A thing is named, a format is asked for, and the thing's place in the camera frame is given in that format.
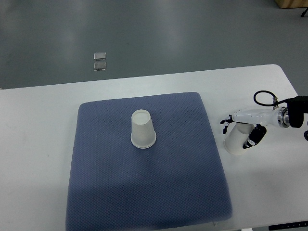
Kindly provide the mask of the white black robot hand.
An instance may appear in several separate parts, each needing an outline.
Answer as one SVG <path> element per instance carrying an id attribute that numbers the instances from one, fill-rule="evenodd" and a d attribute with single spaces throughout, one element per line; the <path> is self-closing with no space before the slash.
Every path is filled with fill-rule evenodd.
<path id="1" fill-rule="evenodd" d="M 278 107 L 274 110 L 239 110 L 228 115 L 228 117 L 220 123 L 224 126 L 222 130 L 223 134 L 227 133 L 228 127 L 232 123 L 251 124 L 254 126 L 246 144 L 243 145 L 244 149 L 248 149 L 259 144 L 267 133 L 266 126 L 269 124 L 281 128 L 290 127 L 288 109 L 286 107 Z"/>

